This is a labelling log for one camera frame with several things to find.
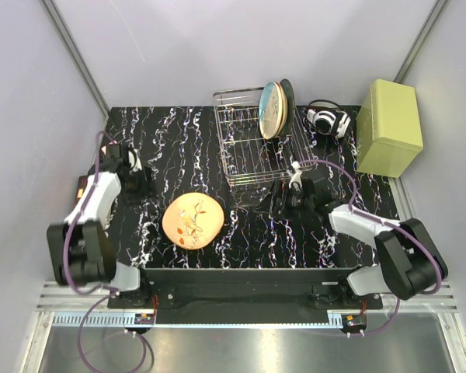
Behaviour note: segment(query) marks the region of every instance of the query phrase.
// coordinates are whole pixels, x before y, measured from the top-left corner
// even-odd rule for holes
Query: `white bracket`
[[[291,176],[290,182],[288,183],[288,187],[290,189],[294,188],[296,192],[300,192],[302,190],[301,165],[299,162],[295,161],[292,162],[292,168],[294,169],[294,172],[288,170],[288,175]]]
[[[64,219],[64,223],[68,223],[70,225],[76,214],[80,212],[81,206],[85,202],[85,198],[93,185],[94,179],[95,176],[90,175],[81,200],[79,200],[74,210],[66,217],[66,219]],[[120,191],[121,182],[115,173],[100,173],[99,181],[96,184],[95,190],[88,204],[86,205],[85,210],[82,212],[82,216],[78,220],[78,223],[84,223],[88,220],[100,221],[102,227],[105,228],[109,221],[112,203],[114,200],[116,200],[116,197],[119,195]]]
[[[354,208],[355,211],[362,211],[358,208]],[[394,225],[399,225],[400,221],[393,219],[380,218],[381,221],[388,221]],[[355,239],[358,239],[367,245],[376,248],[374,244],[374,237],[384,231],[391,231],[392,228],[382,224],[378,224],[375,221],[366,219],[362,216],[354,214],[349,209],[349,205],[343,204],[338,206],[329,214],[329,222],[335,232],[350,235]]]

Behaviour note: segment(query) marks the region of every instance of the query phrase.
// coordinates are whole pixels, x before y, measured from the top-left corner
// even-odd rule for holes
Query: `dark plate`
[[[292,123],[294,122],[294,108],[295,108],[295,95],[294,95],[294,87],[292,87],[292,83],[290,80],[283,79],[280,82],[281,88],[285,92],[285,96],[287,97],[287,107],[288,107],[288,115],[287,115],[287,122],[281,129],[279,136],[287,136],[291,132]]]

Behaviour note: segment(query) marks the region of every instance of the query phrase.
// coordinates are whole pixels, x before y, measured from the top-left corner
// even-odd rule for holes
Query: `dish rack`
[[[297,109],[286,137],[263,138],[259,129],[262,93],[263,87],[213,94],[221,161],[230,187],[289,179],[287,170],[293,161],[314,158]]]

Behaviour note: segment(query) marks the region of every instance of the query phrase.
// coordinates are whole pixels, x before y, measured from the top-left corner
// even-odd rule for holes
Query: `yellow-green box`
[[[357,115],[357,171],[399,177],[422,149],[416,91],[378,79]]]

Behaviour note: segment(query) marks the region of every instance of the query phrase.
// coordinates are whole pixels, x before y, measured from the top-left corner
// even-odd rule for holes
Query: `black marble table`
[[[358,106],[349,106],[356,116]],[[152,169],[156,195],[137,205],[116,201],[108,229],[119,243],[118,259],[146,268],[322,268],[355,267],[377,262],[373,249],[317,223],[275,221],[238,205],[221,170],[214,108],[113,108],[107,131],[137,148]],[[386,178],[356,175],[355,127],[342,141],[308,133],[313,153],[356,176],[356,205],[385,218],[398,218]],[[346,177],[326,166],[318,173],[327,187],[349,200]],[[224,227],[207,247],[188,251],[162,231],[162,215],[178,196],[201,192],[224,208]]]

